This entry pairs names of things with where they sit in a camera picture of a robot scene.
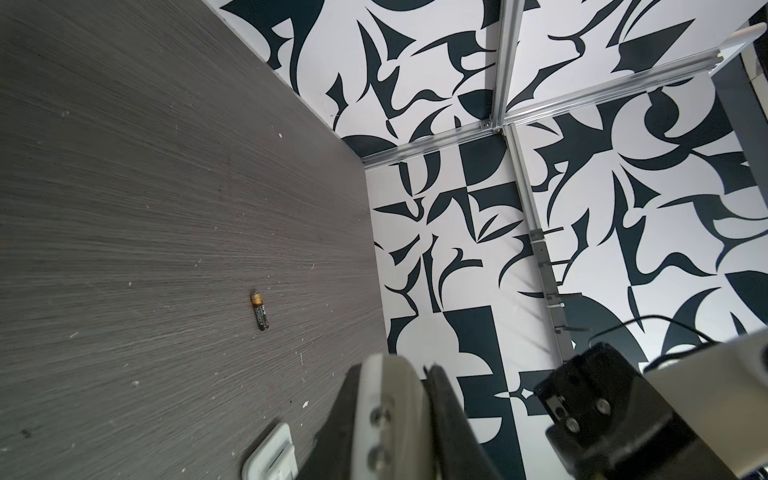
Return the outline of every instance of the wire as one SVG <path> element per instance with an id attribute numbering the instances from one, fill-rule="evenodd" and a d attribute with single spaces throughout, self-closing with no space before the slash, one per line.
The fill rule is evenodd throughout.
<path id="1" fill-rule="evenodd" d="M 639 316 L 638 318 L 633 318 L 632 320 L 628 320 L 628 321 L 622 323 L 621 325 L 612 326 L 611 328 L 605 329 L 602 332 L 595 333 L 593 336 L 589 337 L 589 340 L 587 341 L 587 348 L 591 347 L 592 346 L 592 340 L 598 338 L 599 336 L 605 335 L 606 333 L 613 332 L 614 330 L 618 330 L 621 327 L 630 325 L 632 323 L 640 322 L 641 320 L 654 319 L 654 318 L 655 319 L 666 320 L 669 323 L 672 323 L 674 325 L 677 325 L 679 327 L 682 327 L 682 328 L 688 330 L 689 332 L 696 333 L 698 336 L 700 336 L 701 338 L 705 339 L 709 343 L 712 343 L 712 344 L 717 344 L 718 343 L 718 342 L 712 340 L 708 335 L 700 332 L 697 329 L 694 329 L 692 326 L 688 326 L 685 323 L 678 322 L 677 320 L 671 319 L 668 316 L 664 316 L 664 315 L 643 315 L 643 316 Z"/>
<path id="2" fill-rule="evenodd" d="M 717 342 L 715 343 L 702 343 L 701 345 L 696 345 L 694 348 L 685 350 L 684 352 L 675 352 L 675 353 L 666 353 L 662 356 L 658 356 L 653 362 L 647 364 L 645 368 L 643 369 L 643 373 L 648 373 L 651 370 L 655 370 L 659 368 L 662 364 L 669 362 L 670 360 L 680 360 L 684 359 L 685 357 L 689 355 L 693 355 L 696 352 L 700 352 L 701 350 L 708 349 L 711 346 L 715 346 Z"/>

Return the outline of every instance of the abstract pattern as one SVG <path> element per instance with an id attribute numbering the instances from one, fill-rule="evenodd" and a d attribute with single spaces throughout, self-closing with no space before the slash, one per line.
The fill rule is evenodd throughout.
<path id="1" fill-rule="evenodd" d="M 366 176 L 389 351 L 445 368 L 505 478 L 568 478 L 532 395 L 556 347 L 503 137 Z"/>
<path id="2" fill-rule="evenodd" d="M 205 0 L 357 154 L 489 115 L 500 0 Z M 717 46 L 759 0 L 526 0 L 510 106 Z"/>
<path id="3" fill-rule="evenodd" d="M 764 2 L 541 0 L 526 9 L 508 109 L 715 48 Z"/>
<path id="4" fill-rule="evenodd" d="M 705 74 L 519 127 L 577 352 L 661 314 L 725 340 L 768 323 L 768 209 Z M 642 367 L 700 343 L 647 320 L 602 337 Z"/>

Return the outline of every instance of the wood grain surface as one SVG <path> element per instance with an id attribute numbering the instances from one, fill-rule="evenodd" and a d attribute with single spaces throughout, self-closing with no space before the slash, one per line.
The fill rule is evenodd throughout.
<path id="1" fill-rule="evenodd" d="M 0 477 L 302 462 L 386 351 L 359 159 L 199 0 L 0 15 Z"/>

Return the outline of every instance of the screw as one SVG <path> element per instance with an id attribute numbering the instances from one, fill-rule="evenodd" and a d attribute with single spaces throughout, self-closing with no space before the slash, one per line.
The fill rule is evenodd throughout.
<path id="1" fill-rule="evenodd" d="M 371 410 L 371 425 L 385 427 L 392 421 L 392 413 L 385 406 L 377 406 Z"/>
<path id="2" fill-rule="evenodd" d="M 368 452 L 368 468 L 374 472 L 381 472 L 389 465 L 389 453 L 381 445 L 377 445 Z"/>
<path id="3" fill-rule="evenodd" d="M 576 419 L 568 419 L 565 421 L 565 428 L 571 431 L 571 433 L 578 433 L 579 426 Z"/>
<path id="4" fill-rule="evenodd" d="M 602 413 L 603 415 L 611 414 L 611 404 L 608 403 L 606 399 L 598 399 L 594 406 L 597 407 L 598 412 Z"/>

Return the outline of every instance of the black and orange battery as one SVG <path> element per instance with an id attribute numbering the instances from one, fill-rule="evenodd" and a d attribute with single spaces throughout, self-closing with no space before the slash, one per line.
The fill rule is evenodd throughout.
<path id="1" fill-rule="evenodd" d="M 259 330 L 266 330 L 270 328 L 270 324 L 266 321 L 264 301 L 261 300 L 261 294 L 256 292 L 251 293 L 250 302 L 253 305 L 253 311 L 256 312 L 256 323 L 259 326 Z"/>

